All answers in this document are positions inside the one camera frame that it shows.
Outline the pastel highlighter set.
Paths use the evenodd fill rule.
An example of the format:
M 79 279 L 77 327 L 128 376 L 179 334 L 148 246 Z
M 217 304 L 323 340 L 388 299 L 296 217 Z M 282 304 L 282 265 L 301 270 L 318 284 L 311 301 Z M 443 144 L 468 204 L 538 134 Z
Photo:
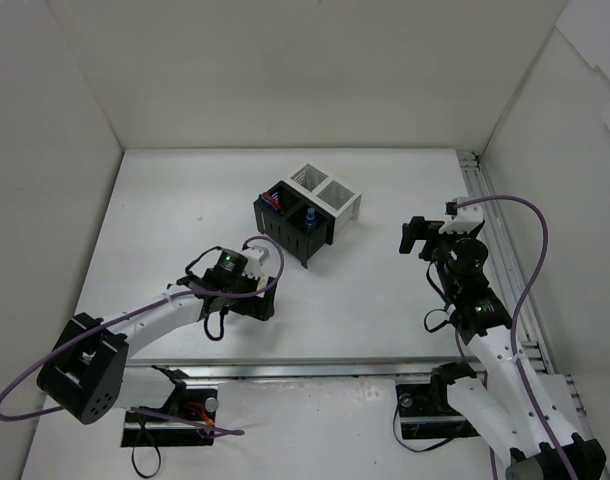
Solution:
M 257 284 L 257 294 L 256 296 L 259 298 L 264 298 L 268 292 L 268 285 L 272 282 L 272 277 L 263 277 L 259 280 Z

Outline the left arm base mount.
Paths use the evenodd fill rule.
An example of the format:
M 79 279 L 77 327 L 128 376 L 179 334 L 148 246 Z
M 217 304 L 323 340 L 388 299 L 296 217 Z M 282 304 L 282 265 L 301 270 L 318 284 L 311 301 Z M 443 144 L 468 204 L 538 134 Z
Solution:
M 175 394 L 164 407 L 150 410 L 206 425 L 216 420 L 218 390 L 215 385 L 187 387 Z M 214 444 L 215 434 L 182 422 L 152 415 L 127 412 L 124 417 L 121 448 L 206 447 Z

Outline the red pen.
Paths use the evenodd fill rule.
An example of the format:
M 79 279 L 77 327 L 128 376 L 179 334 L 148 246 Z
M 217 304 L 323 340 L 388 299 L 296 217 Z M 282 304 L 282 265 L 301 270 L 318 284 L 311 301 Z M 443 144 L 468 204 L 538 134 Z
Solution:
M 262 198 L 279 215 L 283 215 L 285 213 L 285 209 L 281 204 L 280 195 L 278 191 L 266 191 L 262 194 Z

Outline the blue pen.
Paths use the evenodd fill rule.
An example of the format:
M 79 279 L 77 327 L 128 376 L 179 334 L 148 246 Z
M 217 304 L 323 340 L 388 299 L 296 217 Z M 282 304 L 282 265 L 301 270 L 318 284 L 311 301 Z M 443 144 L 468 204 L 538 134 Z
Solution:
M 260 195 L 260 199 L 265 204 L 267 204 L 270 208 L 272 208 L 273 210 L 275 210 L 277 212 L 281 212 L 282 211 L 280 203 L 272 195 L 270 195 L 268 192 L 263 192 Z

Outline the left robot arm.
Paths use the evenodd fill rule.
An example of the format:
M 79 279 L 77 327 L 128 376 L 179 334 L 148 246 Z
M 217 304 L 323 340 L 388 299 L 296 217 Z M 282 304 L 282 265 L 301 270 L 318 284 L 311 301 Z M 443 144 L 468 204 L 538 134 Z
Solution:
M 178 420 L 188 401 L 187 375 L 159 364 L 131 371 L 128 361 L 178 329 L 207 326 L 211 317 L 223 325 L 229 313 L 260 321 L 274 314 L 278 281 L 263 272 L 268 249 L 217 251 L 212 267 L 197 275 L 187 266 L 150 307 L 106 318 L 75 315 L 41 368 L 38 387 L 84 425 L 114 408 L 159 422 Z

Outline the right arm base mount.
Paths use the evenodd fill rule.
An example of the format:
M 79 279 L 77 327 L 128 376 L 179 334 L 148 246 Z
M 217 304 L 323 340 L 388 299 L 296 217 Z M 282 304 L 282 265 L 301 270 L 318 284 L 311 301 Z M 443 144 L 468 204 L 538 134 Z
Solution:
M 404 441 L 428 441 L 479 437 L 476 429 L 453 408 L 440 404 L 429 383 L 397 383 L 394 426 Z

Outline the clear bottle blue cap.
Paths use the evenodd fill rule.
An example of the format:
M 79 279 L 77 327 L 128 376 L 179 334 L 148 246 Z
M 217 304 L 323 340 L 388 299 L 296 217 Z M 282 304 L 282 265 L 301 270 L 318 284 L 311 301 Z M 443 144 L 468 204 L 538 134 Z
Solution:
M 308 207 L 304 217 L 304 233 L 311 235 L 316 229 L 316 210 L 313 207 Z

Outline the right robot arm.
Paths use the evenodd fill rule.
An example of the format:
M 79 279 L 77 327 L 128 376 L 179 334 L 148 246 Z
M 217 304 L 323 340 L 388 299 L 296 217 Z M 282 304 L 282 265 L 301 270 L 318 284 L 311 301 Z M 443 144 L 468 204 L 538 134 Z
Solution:
M 598 479 L 606 453 L 584 438 L 559 410 L 526 358 L 512 318 L 484 274 L 487 247 L 477 238 L 483 221 L 461 232 L 443 221 L 415 216 L 402 227 L 399 251 L 422 242 L 420 259 L 437 270 L 440 292 L 463 344 L 482 364 L 490 393 L 464 361 L 432 372 L 430 405 L 455 410 L 486 441 L 507 479 Z

